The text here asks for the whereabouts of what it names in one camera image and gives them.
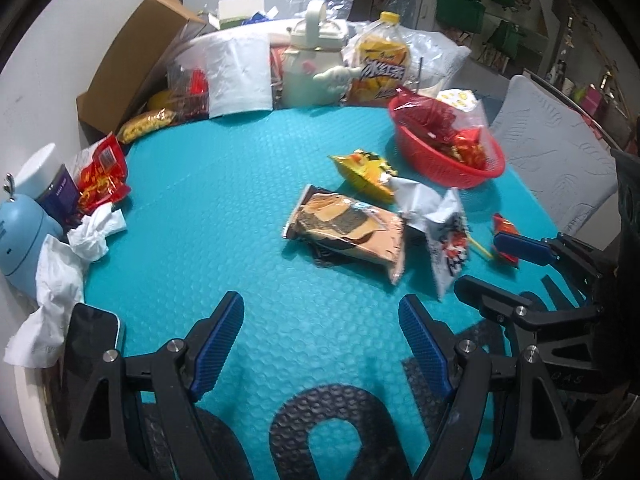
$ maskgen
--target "metal screw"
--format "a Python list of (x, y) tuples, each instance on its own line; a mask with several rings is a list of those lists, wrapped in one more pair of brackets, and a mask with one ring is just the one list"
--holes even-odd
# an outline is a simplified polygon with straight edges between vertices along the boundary
[(460, 348), (465, 354), (471, 354), (476, 349), (476, 343), (471, 341), (471, 339), (463, 339), (458, 343), (458, 348)]
[(171, 339), (171, 341), (166, 344), (166, 349), (169, 352), (179, 352), (183, 348), (184, 341), (182, 339)]
[(102, 354), (102, 360), (106, 363), (113, 363), (117, 358), (117, 350), (107, 350), (104, 354)]
[(524, 349), (524, 358), (528, 363), (535, 363), (539, 358), (538, 347), (535, 345), (529, 345)]

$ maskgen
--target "table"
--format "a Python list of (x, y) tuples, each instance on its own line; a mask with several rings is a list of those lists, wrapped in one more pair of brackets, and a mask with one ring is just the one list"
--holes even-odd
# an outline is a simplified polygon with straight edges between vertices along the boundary
[[(279, 110), (167, 128), (127, 157), (129, 228), (110, 238), (110, 252), (92, 267), (86, 300), (120, 316), (125, 355), (135, 355), (184, 336), (225, 291), (242, 294), (244, 325), (199, 406), (235, 434), (257, 479), (362, 471), (369, 479), (409, 478), (436, 429), (438, 403), (398, 325), (405, 294), (417, 294), (454, 332), (504, 350), (500, 330), (452, 292), (435, 299), (421, 244), (407, 247), (405, 274), (392, 286), (383, 267), (319, 268), (305, 244), (280, 238), (305, 184), (354, 196), (328, 155), (374, 151), (400, 176), (428, 184), (404, 163), (393, 134), (385, 109)], [(497, 211), (529, 237), (556, 234), (510, 169), (463, 191), (462, 200), (485, 247)], [(549, 275), (570, 297), (554, 270), (527, 262), (516, 270), (473, 253), (465, 272), (551, 305), (541, 282)], [(491, 416), (489, 405), (475, 477), (491, 444)]]

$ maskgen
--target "white bottle cap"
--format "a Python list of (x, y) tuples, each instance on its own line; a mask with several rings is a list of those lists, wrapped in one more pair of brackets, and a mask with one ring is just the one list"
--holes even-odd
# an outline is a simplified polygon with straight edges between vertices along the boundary
[(50, 186), (62, 166), (52, 142), (30, 156), (15, 176), (15, 192), (36, 200)]

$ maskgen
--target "smartphone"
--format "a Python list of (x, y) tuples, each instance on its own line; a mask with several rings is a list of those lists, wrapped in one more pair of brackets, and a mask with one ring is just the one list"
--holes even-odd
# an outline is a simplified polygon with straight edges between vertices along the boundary
[(66, 334), (60, 377), (62, 406), (56, 423), (62, 440), (66, 438), (74, 409), (94, 371), (95, 362), (107, 350), (122, 351), (124, 326), (113, 312), (84, 303), (74, 307)]

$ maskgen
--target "crumpled white wrapper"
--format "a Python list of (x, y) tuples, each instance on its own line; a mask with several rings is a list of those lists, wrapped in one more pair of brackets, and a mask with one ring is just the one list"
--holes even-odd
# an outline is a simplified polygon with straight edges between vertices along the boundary
[(105, 236), (124, 228), (122, 213), (112, 213), (108, 203), (91, 217), (85, 216), (78, 229), (69, 231), (73, 247), (47, 235), (36, 268), (39, 308), (9, 339), (4, 362), (25, 368), (49, 368), (56, 363), (73, 308), (76, 303), (84, 303), (84, 275), (89, 262), (106, 254)]
[(111, 209), (111, 202), (102, 204), (91, 216), (84, 216), (82, 223), (66, 235), (71, 250), (81, 258), (97, 262), (109, 252), (106, 237), (127, 228), (122, 211), (112, 212)]
[(392, 177), (388, 185), (399, 215), (425, 235), (436, 292), (442, 301), (468, 259), (467, 247), (452, 244), (454, 232), (466, 237), (465, 210), (458, 190), (452, 187), (441, 198), (430, 187), (406, 178)]

